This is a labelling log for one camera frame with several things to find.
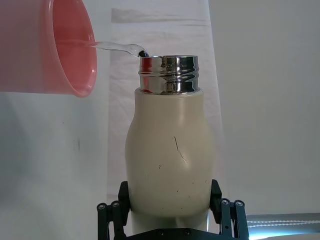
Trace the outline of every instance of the bottle mouth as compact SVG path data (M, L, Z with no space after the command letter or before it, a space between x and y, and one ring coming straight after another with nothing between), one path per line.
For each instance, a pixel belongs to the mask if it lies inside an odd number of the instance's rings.
M141 57L139 75L145 93L180 95L200 90L198 57L194 55Z

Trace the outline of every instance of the screw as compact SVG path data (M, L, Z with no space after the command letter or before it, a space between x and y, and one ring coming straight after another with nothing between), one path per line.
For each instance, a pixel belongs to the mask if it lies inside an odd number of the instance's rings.
M228 205L228 204L229 204L229 201L228 201L227 199L223 199L221 202L222 202L223 204L225 204L225 205Z
M238 205L239 207L242 207L244 205L242 201L236 201L235 204Z
M105 205L100 204L100 205L98 206L98 209L99 209L99 210L102 210L102 209L104 209L105 207L106 207Z
M112 203L112 207L116 208L119 207L120 203L118 201L115 201L114 203Z
M186 228L186 229L184 230L184 234L187 235L187 236L191 235L190 229L189 229L189 228Z
M160 236L165 235L165 233L164 233L164 231L163 231L162 229L159 229L159 230L157 231L157 234L160 235Z

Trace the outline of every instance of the bottle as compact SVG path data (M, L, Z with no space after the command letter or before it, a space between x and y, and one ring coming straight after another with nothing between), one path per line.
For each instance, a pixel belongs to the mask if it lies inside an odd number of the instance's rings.
M134 234L207 230L214 144L197 56L140 59L125 159Z

